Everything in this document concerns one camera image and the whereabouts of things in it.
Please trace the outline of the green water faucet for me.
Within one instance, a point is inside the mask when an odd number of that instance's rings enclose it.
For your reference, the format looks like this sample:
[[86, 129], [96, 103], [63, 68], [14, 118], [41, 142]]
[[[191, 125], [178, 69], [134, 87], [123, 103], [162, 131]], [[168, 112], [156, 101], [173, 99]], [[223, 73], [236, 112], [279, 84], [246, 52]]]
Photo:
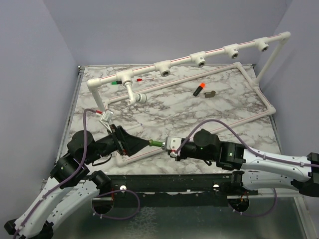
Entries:
[[159, 147], [161, 149], [164, 149], [165, 142], [155, 141], [155, 140], [149, 140], [149, 146]]

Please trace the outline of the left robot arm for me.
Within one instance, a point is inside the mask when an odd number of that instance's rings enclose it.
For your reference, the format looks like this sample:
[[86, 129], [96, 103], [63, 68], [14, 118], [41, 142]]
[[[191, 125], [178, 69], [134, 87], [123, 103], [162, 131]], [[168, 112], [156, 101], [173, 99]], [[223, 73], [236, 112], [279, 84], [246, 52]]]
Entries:
[[132, 156], [149, 144], [115, 125], [99, 140], [86, 129], [76, 132], [36, 200], [19, 218], [7, 221], [5, 230], [19, 239], [52, 238], [60, 224], [85, 202], [112, 191], [111, 179], [101, 170], [91, 173], [88, 164], [116, 151]]

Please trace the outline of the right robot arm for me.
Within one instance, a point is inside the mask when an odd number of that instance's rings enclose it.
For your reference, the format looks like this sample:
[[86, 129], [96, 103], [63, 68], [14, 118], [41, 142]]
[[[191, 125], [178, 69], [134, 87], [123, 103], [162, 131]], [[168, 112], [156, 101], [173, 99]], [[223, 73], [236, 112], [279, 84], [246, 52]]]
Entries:
[[268, 153], [242, 144], [220, 141], [217, 135], [204, 129], [198, 131], [192, 141], [174, 137], [166, 141], [171, 156], [178, 160], [200, 159], [233, 171], [229, 189], [235, 195], [261, 188], [287, 188], [305, 196], [319, 195], [317, 153], [308, 156]]

